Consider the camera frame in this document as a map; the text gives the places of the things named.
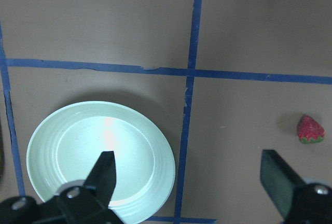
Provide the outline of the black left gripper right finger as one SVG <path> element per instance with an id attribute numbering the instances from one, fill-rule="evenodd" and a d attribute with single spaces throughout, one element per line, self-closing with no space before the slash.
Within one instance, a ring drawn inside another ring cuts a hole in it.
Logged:
<path id="1" fill-rule="evenodd" d="M 288 217 L 305 181 L 273 149 L 261 152 L 260 182 L 283 218 Z"/>

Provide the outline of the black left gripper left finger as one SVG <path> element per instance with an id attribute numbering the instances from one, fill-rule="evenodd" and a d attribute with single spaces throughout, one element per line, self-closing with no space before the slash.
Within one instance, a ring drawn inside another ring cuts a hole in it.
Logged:
<path id="1" fill-rule="evenodd" d="M 113 151 L 101 152 L 84 182 L 84 187 L 108 208 L 116 186 L 116 163 Z"/>

